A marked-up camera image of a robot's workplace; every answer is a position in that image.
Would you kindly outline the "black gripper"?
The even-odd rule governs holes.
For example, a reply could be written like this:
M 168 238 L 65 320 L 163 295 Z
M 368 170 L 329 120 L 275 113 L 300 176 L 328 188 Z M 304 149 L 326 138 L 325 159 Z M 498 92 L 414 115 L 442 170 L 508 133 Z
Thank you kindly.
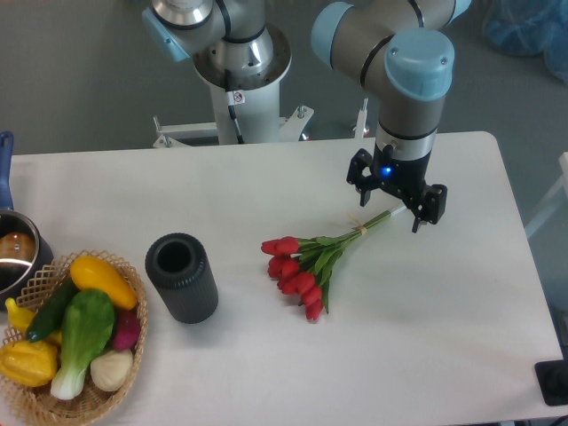
M 359 194 L 359 205 L 365 207 L 371 192 L 381 189 L 411 209 L 412 233 L 417 233 L 422 225 L 436 225 L 446 210 L 447 186 L 425 182 L 432 145 L 432 137 L 379 137 L 375 141 L 374 162 L 368 151 L 359 149 L 350 160 L 346 177 Z M 365 170 L 372 174 L 365 176 Z

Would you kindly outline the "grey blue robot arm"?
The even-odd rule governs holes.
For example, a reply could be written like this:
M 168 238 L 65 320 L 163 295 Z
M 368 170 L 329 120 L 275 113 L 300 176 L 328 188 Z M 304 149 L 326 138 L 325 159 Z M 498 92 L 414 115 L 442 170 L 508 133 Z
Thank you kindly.
M 398 199 L 416 225 L 435 224 L 447 189 L 425 180 L 446 94 L 454 47 L 441 33 L 468 9 L 465 1 L 374 1 L 328 5 L 310 43 L 331 69 L 378 98 L 372 152 L 351 159 L 347 180 L 362 202 L 375 189 Z M 172 60 L 191 60 L 209 86 L 223 145 L 284 139 L 280 81 L 289 70 L 288 39 L 261 1 L 153 1 L 142 20 Z

